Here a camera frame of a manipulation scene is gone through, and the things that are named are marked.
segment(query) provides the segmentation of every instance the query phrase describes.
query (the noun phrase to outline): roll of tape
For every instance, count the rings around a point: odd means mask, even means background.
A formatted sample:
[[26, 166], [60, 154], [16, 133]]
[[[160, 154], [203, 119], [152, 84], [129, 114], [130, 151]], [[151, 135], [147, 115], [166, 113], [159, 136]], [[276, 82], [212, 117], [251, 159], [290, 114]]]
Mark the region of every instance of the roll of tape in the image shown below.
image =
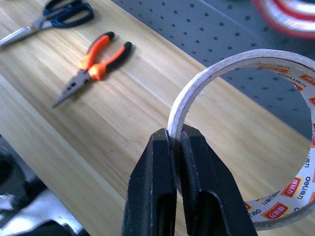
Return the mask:
[[300, 91], [311, 110], [313, 139], [305, 165], [282, 190], [245, 203], [257, 230], [277, 228], [293, 223], [315, 209], [315, 61], [291, 52], [267, 49], [226, 58], [198, 73], [184, 87], [172, 106], [167, 129], [175, 145], [176, 141], [180, 141], [186, 114], [203, 88], [216, 77], [242, 67], [270, 70], [289, 80]]

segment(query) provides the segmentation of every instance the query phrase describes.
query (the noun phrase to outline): wooden tabletop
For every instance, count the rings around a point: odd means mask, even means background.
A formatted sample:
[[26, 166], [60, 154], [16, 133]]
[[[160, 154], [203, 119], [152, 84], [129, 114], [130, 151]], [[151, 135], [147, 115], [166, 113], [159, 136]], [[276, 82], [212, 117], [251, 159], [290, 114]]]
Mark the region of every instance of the wooden tabletop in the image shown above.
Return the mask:
[[[46, 0], [0, 0], [0, 37], [41, 14]], [[0, 51], [0, 134], [93, 236], [121, 233], [129, 175], [150, 135], [167, 126], [178, 93], [204, 66], [110, 0], [95, 19], [48, 29]], [[135, 47], [119, 69], [51, 109], [90, 43], [107, 31]], [[245, 200], [273, 193], [303, 165], [310, 142], [217, 78], [187, 116], [230, 168]], [[178, 199], [176, 235], [186, 235]], [[260, 236], [314, 234], [315, 213]]]

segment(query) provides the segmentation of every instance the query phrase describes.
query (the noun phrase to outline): pliers jaw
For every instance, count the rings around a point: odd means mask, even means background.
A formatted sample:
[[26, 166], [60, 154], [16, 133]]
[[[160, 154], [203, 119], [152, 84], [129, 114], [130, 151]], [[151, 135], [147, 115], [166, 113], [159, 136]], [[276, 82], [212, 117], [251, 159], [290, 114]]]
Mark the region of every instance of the pliers jaw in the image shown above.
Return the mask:
[[67, 98], [76, 93], [83, 85], [91, 80], [87, 70], [79, 70], [78, 73], [66, 84], [60, 96], [56, 99], [52, 108], [55, 108]]
[[257, 236], [233, 175], [200, 131], [184, 125], [180, 149], [174, 158], [166, 129], [151, 135], [129, 180], [122, 236], [173, 236], [176, 187], [188, 235]]

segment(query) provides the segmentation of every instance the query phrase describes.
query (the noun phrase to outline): red and white object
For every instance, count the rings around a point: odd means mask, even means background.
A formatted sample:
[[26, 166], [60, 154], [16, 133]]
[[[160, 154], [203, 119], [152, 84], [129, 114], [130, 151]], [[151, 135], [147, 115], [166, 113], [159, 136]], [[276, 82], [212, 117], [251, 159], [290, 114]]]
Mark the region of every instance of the red and white object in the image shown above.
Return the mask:
[[301, 0], [252, 0], [262, 17], [277, 31], [315, 39], [315, 4]]

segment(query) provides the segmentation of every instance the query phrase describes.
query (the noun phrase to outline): scissors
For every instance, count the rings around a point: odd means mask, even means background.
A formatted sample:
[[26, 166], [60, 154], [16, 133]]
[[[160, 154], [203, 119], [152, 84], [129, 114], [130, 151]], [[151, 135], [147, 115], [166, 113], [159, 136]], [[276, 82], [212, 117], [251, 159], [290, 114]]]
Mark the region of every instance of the scissors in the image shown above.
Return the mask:
[[61, 104], [88, 81], [101, 80], [105, 73], [114, 70], [127, 59], [132, 47], [132, 43], [130, 42], [126, 42], [121, 46], [110, 59], [101, 63], [94, 63], [98, 52], [108, 45], [114, 36], [114, 32], [107, 32], [102, 34], [91, 44], [86, 55], [83, 57], [82, 61], [79, 62], [78, 73], [66, 84], [52, 108]]
[[[56, 7], [56, 5], [62, 1], [64, 0], [51, 0], [48, 2], [44, 7], [43, 15], [41, 17], [0, 40], [0, 47], [27, 38], [28, 36], [47, 28], [71, 28], [94, 18], [91, 6], [87, 3], [82, 3], [82, 0], [74, 0], [63, 6]], [[69, 18], [84, 11], [88, 14], [82, 18], [66, 22]]]

